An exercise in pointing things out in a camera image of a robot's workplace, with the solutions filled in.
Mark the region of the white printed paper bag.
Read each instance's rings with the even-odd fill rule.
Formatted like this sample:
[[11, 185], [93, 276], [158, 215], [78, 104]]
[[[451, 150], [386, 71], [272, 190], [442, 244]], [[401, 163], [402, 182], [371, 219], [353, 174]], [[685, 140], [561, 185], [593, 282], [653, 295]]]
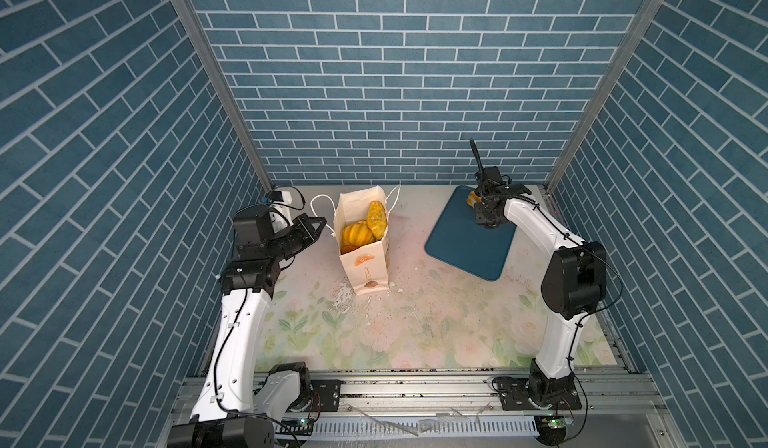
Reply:
[[[333, 209], [333, 219], [328, 223], [328, 229], [335, 239], [338, 248], [338, 258], [346, 273], [353, 291], [357, 295], [373, 294], [390, 289], [389, 276], [389, 232], [390, 214], [392, 208], [388, 202], [398, 202], [400, 187], [397, 186], [386, 193], [381, 186], [350, 191], [340, 194], [336, 203], [327, 194], [318, 194], [310, 200], [310, 210], [317, 216], [315, 204], [317, 200], [327, 199]], [[374, 200], [382, 202], [387, 211], [388, 228], [382, 240], [367, 244], [358, 250], [342, 254], [340, 252], [342, 232], [346, 226], [364, 220], [370, 203]]]

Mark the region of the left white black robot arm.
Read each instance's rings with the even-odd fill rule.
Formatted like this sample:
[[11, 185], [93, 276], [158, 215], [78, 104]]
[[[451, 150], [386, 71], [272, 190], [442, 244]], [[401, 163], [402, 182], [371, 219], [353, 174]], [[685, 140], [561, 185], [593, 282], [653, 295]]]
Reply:
[[187, 423], [175, 425], [170, 447], [272, 447], [276, 431], [294, 433], [282, 418], [312, 399], [305, 363], [277, 365], [254, 388], [257, 338], [274, 298], [281, 264], [310, 248], [327, 221], [289, 216], [278, 202], [260, 203], [233, 218], [233, 255], [218, 278], [221, 317], [211, 365]]

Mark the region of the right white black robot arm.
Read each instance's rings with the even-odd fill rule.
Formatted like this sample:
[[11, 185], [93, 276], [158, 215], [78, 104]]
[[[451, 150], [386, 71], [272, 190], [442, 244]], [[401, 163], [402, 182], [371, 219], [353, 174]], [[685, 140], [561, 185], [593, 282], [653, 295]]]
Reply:
[[511, 184], [496, 166], [478, 166], [468, 197], [476, 223], [496, 228], [511, 222], [549, 257], [540, 292], [550, 310], [543, 345], [531, 362], [528, 397], [548, 408], [575, 392], [573, 357], [580, 331], [607, 293], [606, 250], [557, 221], [532, 192]]

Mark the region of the small round croissant top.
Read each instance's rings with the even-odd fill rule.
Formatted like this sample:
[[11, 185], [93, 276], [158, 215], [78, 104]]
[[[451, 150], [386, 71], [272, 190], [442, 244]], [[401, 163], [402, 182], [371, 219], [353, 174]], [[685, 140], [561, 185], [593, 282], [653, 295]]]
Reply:
[[470, 207], [476, 206], [476, 204], [482, 202], [481, 197], [474, 191], [471, 190], [468, 194], [467, 203]]

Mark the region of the dark blue tray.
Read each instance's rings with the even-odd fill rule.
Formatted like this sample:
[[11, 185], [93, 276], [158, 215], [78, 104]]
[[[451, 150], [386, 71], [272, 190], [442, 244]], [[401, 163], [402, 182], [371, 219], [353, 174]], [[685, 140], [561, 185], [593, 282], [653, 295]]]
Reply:
[[487, 228], [476, 223], [466, 203], [471, 188], [458, 186], [427, 238], [428, 255], [487, 281], [502, 275], [516, 226]]

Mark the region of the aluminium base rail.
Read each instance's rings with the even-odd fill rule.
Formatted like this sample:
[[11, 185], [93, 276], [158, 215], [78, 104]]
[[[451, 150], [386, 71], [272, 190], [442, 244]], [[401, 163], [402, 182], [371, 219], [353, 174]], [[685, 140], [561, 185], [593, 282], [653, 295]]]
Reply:
[[650, 377], [577, 373], [535, 404], [520, 370], [315, 371], [275, 428], [277, 446], [681, 447]]

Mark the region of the left aluminium corner post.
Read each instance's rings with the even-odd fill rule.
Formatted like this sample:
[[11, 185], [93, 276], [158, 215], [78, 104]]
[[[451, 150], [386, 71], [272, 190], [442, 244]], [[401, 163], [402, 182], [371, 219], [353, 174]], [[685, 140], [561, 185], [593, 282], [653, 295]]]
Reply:
[[224, 76], [223, 70], [214, 54], [214, 50], [206, 36], [205, 30], [196, 14], [191, 0], [170, 0], [188, 38], [198, 55], [200, 62], [210, 79], [212, 88], [218, 96], [248, 159], [253, 166], [257, 178], [265, 189], [271, 189], [273, 182], [261, 159], [253, 137], [234, 98], [234, 94]]

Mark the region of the aluminium corner post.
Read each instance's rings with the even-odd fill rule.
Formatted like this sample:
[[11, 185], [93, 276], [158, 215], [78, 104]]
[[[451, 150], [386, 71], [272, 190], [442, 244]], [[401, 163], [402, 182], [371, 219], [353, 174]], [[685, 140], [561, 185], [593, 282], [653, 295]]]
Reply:
[[214, 50], [206, 36], [205, 30], [196, 14], [191, 0], [170, 0], [188, 38], [198, 55], [200, 62], [210, 79], [212, 88], [218, 96], [248, 159], [253, 166], [257, 178], [265, 189], [271, 189], [273, 182], [261, 159], [253, 137], [234, 98], [234, 94], [224, 76], [223, 70], [214, 54]]
[[598, 114], [605, 106], [613, 88], [615, 88], [620, 76], [622, 76], [627, 64], [630, 62], [636, 48], [638, 48], [645, 32], [654, 20], [664, 0], [642, 0], [637, 14], [632, 18], [625, 36], [623, 36], [618, 48], [616, 48], [608, 68], [599, 80], [595, 92], [587, 102], [580, 120], [574, 126], [574, 130], [566, 144], [562, 154], [558, 157], [552, 172], [547, 176], [543, 187], [546, 193], [554, 194], [555, 188], [564, 178], [565, 172], [576, 156], [578, 149], [590, 132]]

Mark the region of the right aluminium corner post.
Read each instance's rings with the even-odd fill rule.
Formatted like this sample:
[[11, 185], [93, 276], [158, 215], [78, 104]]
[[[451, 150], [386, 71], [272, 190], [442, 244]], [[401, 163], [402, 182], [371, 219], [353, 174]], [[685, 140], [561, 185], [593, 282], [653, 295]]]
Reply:
[[645, 32], [654, 20], [664, 0], [642, 0], [637, 14], [632, 18], [625, 36], [623, 36], [618, 48], [616, 48], [608, 68], [599, 80], [595, 92], [587, 102], [580, 120], [574, 126], [574, 130], [566, 144], [562, 154], [558, 157], [552, 172], [547, 176], [543, 187], [546, 193], [554, 194], [555, 188], [564, 178], [565, 172], [576, 156], [578, 149], [590, 132], [598, 114], [605, 106], [613, 88], [615, 88], [620, 76], [622, 76], [627, 64], [630, 62], [636, 48], [638, 48]]

